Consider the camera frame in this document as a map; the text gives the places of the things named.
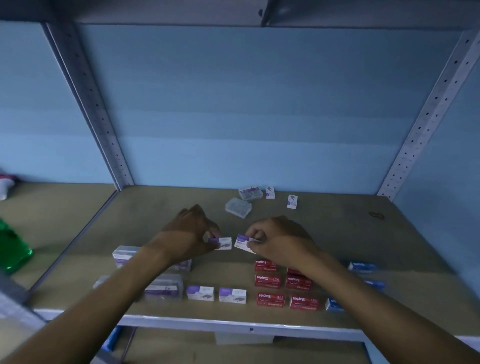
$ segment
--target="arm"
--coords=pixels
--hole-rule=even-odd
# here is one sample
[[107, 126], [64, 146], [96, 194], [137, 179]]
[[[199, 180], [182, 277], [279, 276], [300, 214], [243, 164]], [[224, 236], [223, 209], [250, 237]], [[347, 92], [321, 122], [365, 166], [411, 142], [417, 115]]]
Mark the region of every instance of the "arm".
[[249, 247], [282, 266], [299, 270], [325, 289], [360, 324], [391, 364], [480, 363], [480, 353], [394, 299], [377, 292], [321, 251], [286, 217], [253, 224]]
[[200, 206], [182, 210], [106, 282], [48, 323], [2, 364], [89, 363], [131, 304], [175, 263], [217, 248], [203, 236], [220, 236]]

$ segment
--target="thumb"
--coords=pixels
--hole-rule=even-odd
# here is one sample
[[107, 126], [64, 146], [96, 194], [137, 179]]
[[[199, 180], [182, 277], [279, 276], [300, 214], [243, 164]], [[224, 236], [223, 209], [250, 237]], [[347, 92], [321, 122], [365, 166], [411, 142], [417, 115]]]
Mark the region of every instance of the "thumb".
[[248, 242], [247, 247], [249, 247], [255, 254], [263, 256], [264, 244], [257, 242]]

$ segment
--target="person's right hand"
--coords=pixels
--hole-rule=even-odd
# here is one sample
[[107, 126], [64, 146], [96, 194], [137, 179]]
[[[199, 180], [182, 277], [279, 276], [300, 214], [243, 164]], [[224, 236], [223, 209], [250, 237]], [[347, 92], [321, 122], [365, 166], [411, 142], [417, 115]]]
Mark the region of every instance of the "person's right hand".
[[285, 216], [258, 221], [245, 235], [256, 240], [266, 238], [263, 243], [247, 244], [255, 253], [299, 271], [309, 257], [320, 251], [305, 229]]

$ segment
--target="hand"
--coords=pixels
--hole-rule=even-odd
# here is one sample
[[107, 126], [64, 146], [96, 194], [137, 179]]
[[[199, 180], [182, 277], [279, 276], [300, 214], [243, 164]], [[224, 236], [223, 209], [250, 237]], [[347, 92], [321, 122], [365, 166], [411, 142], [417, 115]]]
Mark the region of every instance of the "hand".
[[144, 248], [160, 252], [173, 265], [218, 248], [217, 243], [205, 243], [204, 235], [209, 238], [222, 236], [218, 225], [195, 205], [190, 210], [180, 211]]
[[299, 271], [310, 256], [320, 251], [306, 230], [285, 216], [254, 223], [246, 236], [256, 240], [266, 237], [266, 242], [249, 242], [248, 247], [281, 266]]

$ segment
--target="person's left hand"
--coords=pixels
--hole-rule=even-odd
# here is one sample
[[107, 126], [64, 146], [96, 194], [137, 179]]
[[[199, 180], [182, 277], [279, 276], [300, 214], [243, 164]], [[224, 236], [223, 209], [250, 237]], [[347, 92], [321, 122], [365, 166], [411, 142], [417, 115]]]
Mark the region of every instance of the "person's left hand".
[[218, 225], [207, 219], [203, 209], [195, 205], [180, 211], [145, 248], [161, 253], [173, 265], [218, 248], [217, 243], [205, 243], [204, 235], [208, 238], [222, 236]]

